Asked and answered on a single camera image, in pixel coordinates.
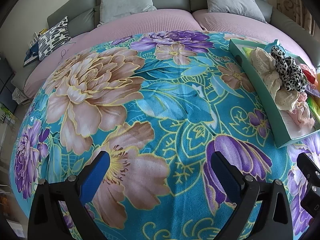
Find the red object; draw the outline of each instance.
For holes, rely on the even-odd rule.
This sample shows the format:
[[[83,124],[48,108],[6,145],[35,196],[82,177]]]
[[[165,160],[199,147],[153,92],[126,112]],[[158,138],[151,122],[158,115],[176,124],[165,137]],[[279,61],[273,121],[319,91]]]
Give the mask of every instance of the red object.
[[[302,72],[306,75],[308,81],[311,83],[311,84],[315,84],[316,82],[316,78],[307,70],[305,69],[302,69]]]

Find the white lace cloth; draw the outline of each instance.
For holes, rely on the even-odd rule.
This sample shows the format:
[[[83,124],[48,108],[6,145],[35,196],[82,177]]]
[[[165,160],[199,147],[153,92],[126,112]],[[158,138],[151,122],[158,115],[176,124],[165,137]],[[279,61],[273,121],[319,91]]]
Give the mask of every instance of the white lace cloth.
[[[293,111],[298,101],[299,93],[296,90],[287,91],[276,71],[275,59],[261,48],[251,51],[249,61],[265,83],[279,110]]]

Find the floral blanket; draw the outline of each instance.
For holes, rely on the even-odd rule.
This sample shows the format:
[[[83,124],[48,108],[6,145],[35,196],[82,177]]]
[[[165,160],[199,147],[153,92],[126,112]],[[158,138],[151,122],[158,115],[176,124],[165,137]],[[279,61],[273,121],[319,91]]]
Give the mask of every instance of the floral blanket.
[[[275,148],[261,102],[228,51],[230,38],[248,39],[140,34],[58,66],[30,105],[12,153],[11,186],[26,215],[40,178],[64,181],[104,150],[111,164],[86,208],[108,239],[213,239],[234,208],[210,167],[206,146],[214,141],[243,173],[284,182],[298,238],[310,216],[300,207],[306,179],[296,159],[306,152],[320,167],[319,136]]]

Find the black and white scrunchie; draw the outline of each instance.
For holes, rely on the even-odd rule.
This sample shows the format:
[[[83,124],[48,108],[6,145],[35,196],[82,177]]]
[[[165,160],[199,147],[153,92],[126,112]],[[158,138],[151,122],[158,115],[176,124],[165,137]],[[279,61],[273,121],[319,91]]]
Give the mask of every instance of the black and white scrunchie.
[[[285,57],[284,52],[276,46],[272,47],[271,56],[276,60],[276,70],[280,74],[284,88],[287,91],[304,92],[308,81],[302,69],[295,63],[294,58]]]

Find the pink fabric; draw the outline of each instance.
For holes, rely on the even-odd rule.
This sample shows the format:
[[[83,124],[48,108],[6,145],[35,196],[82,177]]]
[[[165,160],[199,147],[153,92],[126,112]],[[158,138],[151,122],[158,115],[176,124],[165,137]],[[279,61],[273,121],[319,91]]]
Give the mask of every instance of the pink fabric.
[[[24,92],[26,96],[33,98],[60,62],[84,49],[134,34],[174,30],[202,30],[202,28],[189,12],[178,9],[132,14],[104,24],[88,35],[83,33],[74,37],[70,42],[77,41],[77,43],[63,45],[46,57],[29,76]],[[63,49],[67,52],[61,58]]]
[[[184,10],[160,9],[132,14],[104,24],[86,36],[68,51],[72,56],[94,45],[113,41],[130,35],[159,31],[196,31],[202,30],[193,16]]]
[[[70,41],[68,41],[66,44],[62,45],[61,47],[57,48],[55,51],[53,51],[49,56],[45,57],[39,63],[39,65],[28,77],[27,82],[24,86],[23,91],[27,97],[33,98],[36,95],[39,88],[46,81],[48,76],[57,68],[60,62],[62,62],[67,58],[66,53],[70,48],[72,48],[76,44],[73,42],[78,42],[84,36],[86,36],[86,34],[87,33],[82,33],[72,38]]]
[[[309,67],[314,68],[305,51],[287,34],[270,24],[236,14],[208,13],[208,10],[196,11],[193,17],[207,31],[228,32],[267,43],[278,39],[287,51],[300,56]]]

